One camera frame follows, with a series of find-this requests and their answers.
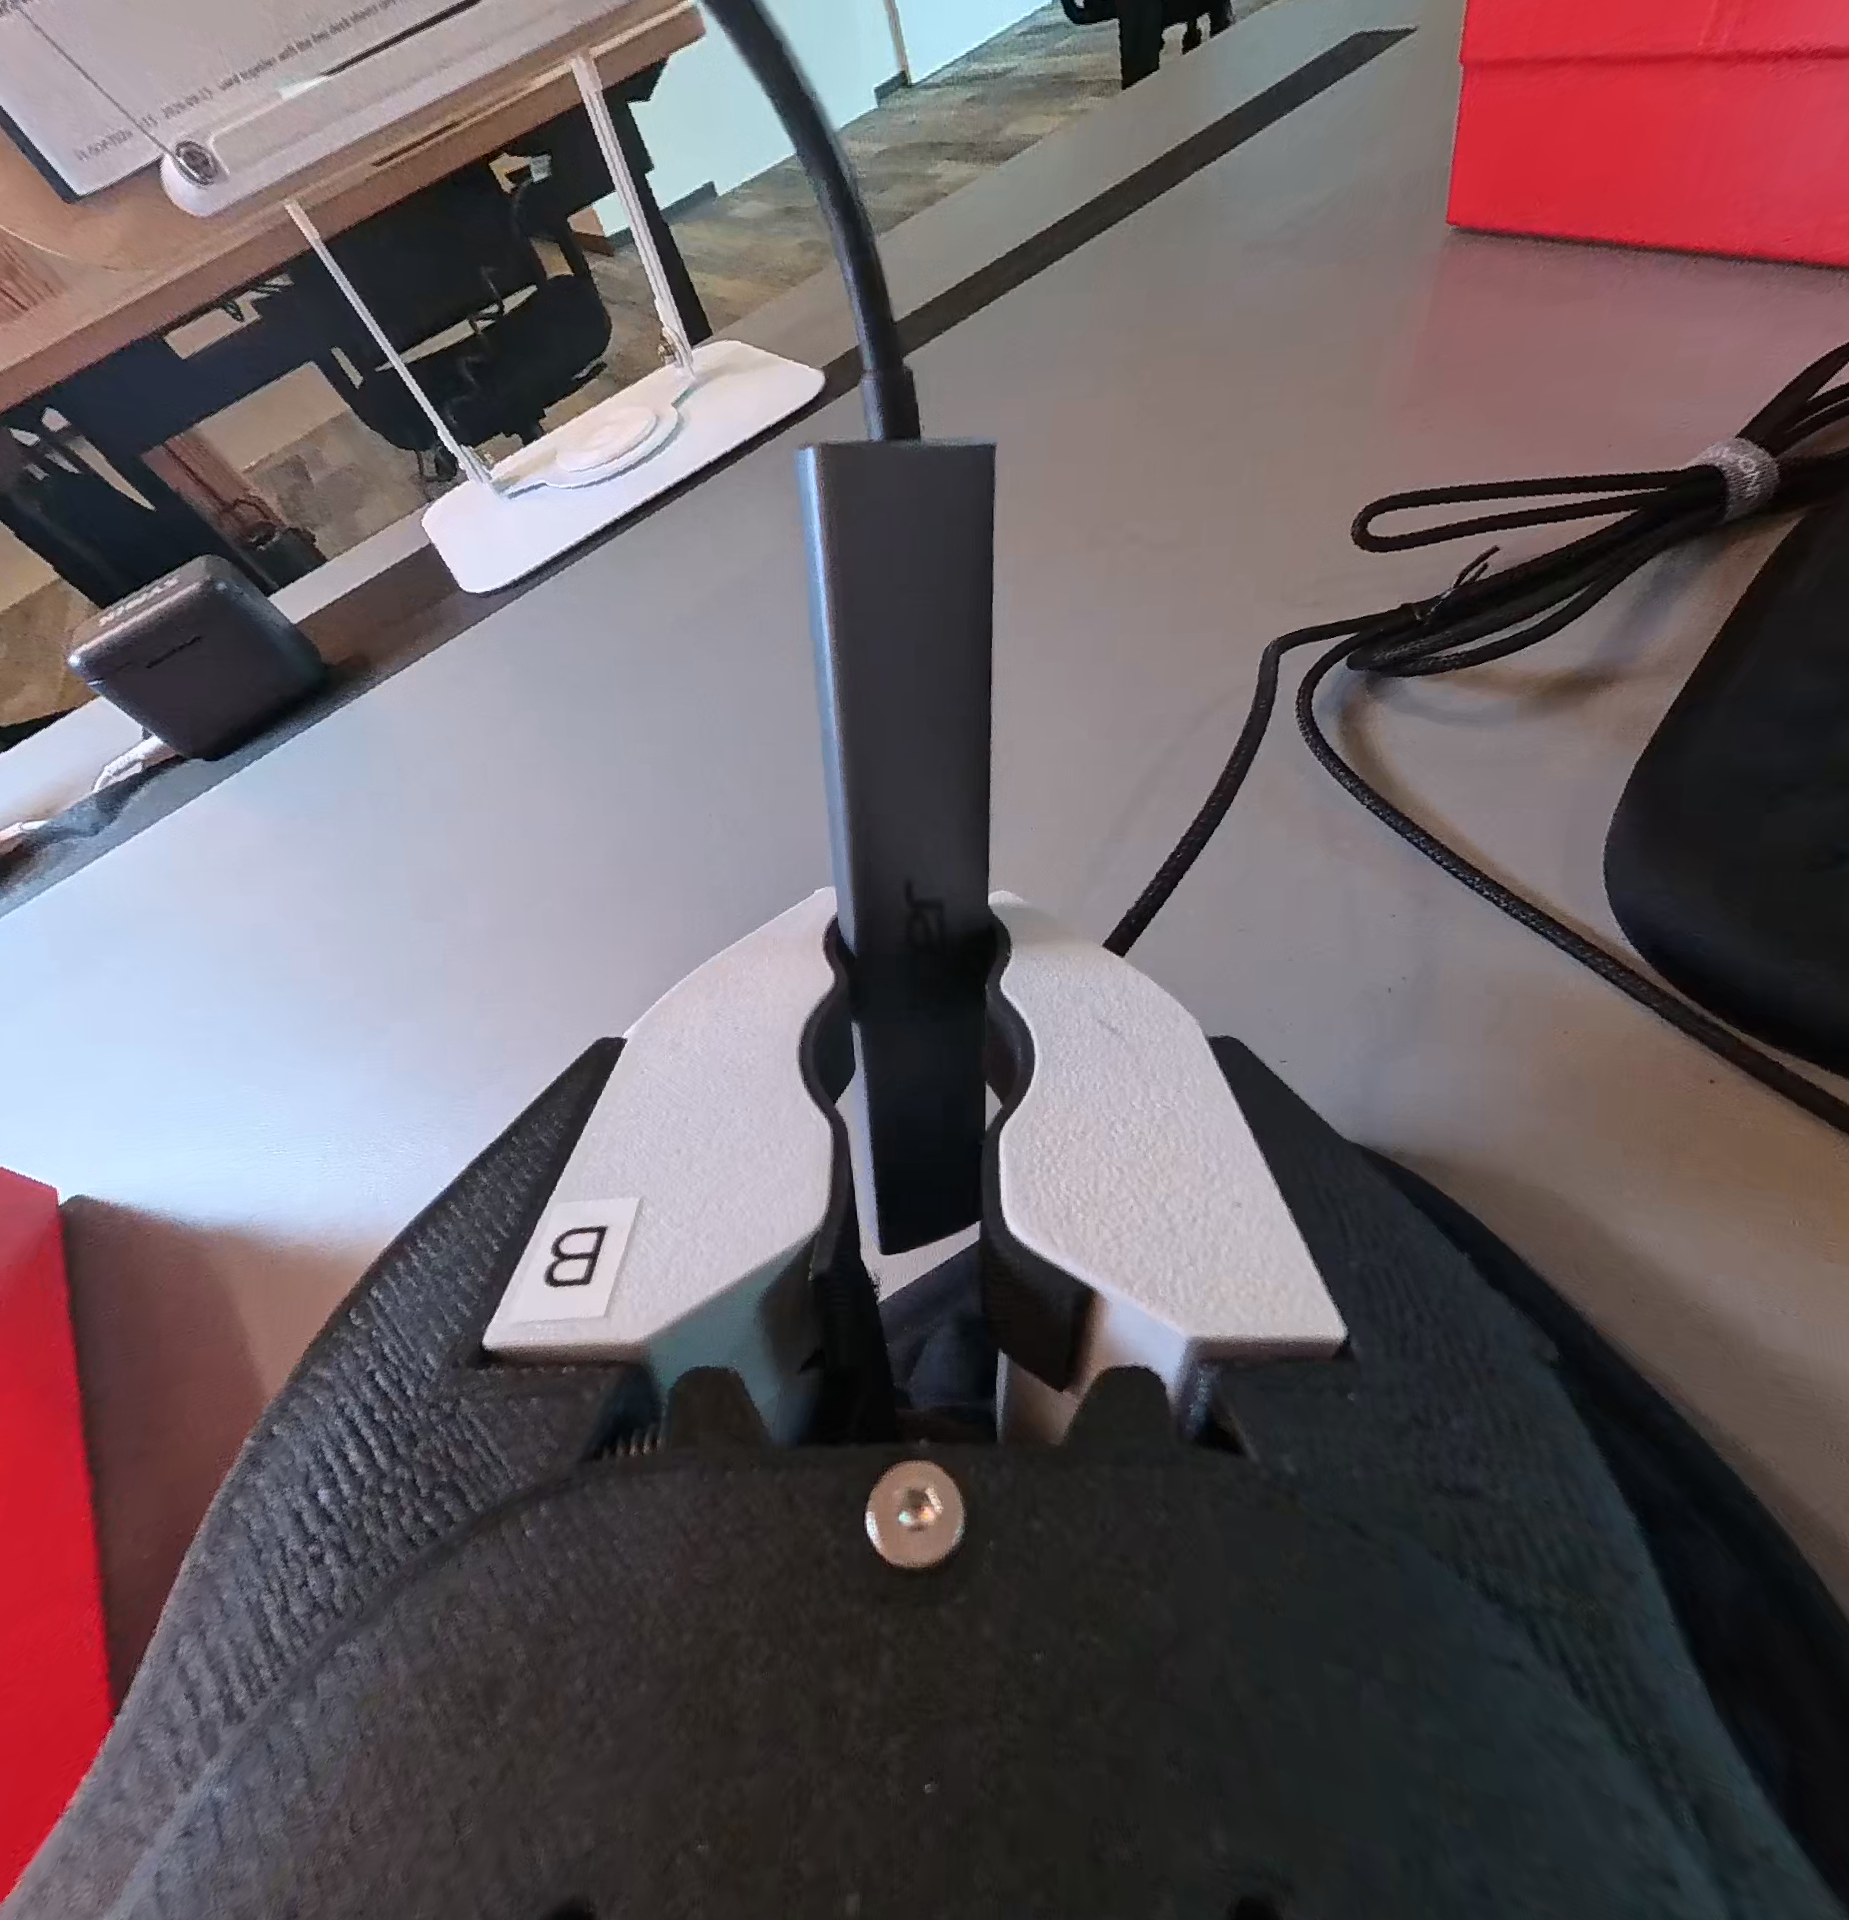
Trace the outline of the dark grey charger box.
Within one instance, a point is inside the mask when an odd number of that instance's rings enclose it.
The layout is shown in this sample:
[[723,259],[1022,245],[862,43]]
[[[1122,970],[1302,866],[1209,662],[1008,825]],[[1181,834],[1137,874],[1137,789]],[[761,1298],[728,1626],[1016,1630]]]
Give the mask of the dark grey charger box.
[[179,757],[218,761],[331,682],[311,640],[222,557],[192,557],[70,635],[67,671]]

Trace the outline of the black textured pad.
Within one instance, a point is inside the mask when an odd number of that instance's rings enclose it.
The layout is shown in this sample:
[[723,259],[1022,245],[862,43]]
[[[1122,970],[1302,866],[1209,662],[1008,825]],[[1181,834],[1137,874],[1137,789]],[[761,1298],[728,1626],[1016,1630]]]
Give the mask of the black textured pad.
[[1689,671],[1601,879],[1652,973],[1849,1079],[1849,494],[1799,516]]

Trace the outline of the black office chair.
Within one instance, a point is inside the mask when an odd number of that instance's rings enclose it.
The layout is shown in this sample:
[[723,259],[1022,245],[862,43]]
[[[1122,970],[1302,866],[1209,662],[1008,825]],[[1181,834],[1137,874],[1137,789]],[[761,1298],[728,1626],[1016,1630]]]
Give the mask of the black office chair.
[[465,446],[533,443],[608,356],[612,319],[573,242],[551,273],[511,192],[475,163],[331,236],[340,270]]

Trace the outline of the dark grey usb hub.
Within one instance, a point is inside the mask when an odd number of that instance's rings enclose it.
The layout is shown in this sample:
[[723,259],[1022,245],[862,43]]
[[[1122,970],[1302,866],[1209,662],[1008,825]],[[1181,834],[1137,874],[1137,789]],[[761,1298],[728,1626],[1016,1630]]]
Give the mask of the dark grey usb hub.
[[818,443],[797,494],[871,1214],[899,1255],[982,1202],[995,448]]

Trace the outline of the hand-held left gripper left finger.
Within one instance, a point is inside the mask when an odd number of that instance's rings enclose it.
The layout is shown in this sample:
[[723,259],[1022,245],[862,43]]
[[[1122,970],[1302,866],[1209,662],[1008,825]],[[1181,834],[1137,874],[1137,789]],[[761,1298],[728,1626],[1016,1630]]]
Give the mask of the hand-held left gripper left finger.
[[740,1374],[778,1444],[885,1418],[862,1268],[834,894],[818,887],[632,1022],[484,1332],[501,1362]]

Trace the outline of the instruction sign on white stand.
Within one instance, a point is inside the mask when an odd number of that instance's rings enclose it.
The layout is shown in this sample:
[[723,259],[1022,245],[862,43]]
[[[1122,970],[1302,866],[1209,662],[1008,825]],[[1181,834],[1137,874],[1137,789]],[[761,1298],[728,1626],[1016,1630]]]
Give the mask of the instruction sign on white stand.
[[[685,323],[608,110],[625,4],[0,4],[0,112],[79,197],[148,167],[196,222],[280,210],[462,482],[423,508],[454,585],[494,592],[617,528],[819,397],[823,374]],[[566,76],[622,199],[670,364],[488,464],[484,425],[431,392],[333,252],[314,189]]]

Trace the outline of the wooden desk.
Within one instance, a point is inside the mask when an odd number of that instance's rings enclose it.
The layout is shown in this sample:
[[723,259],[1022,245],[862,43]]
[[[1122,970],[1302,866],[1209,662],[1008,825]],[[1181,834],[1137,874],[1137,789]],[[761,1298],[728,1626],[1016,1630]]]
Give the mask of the wooden desk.
[[0,126],[0,417],[306,252],[286,204],[350,231],[700,36],[695,4],[472,4],[283,106],[300,163],[191,211],[153,167],[61,199]]

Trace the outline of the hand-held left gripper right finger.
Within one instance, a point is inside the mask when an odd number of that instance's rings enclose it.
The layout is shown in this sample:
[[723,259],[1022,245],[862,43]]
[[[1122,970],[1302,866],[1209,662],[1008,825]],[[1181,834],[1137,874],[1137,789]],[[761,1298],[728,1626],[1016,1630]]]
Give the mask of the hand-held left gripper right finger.
[[1191,1009],[1016,894],[991,912],[1000,1437],[1062,1441],[1119,1369],[1152,1374],[1195,1431],[1220,1369],[1339,1356],[1343,1314]]

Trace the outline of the red plastic bin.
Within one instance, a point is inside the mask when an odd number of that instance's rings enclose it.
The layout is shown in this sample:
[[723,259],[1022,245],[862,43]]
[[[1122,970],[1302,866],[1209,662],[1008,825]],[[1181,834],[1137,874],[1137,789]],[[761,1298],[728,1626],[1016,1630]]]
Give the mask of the red plastic bin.
[[0,1166],[0,1901],[111,1721],[58,1197]]
[[1448,222],[1849,268],[1849,4],[1469,4]]

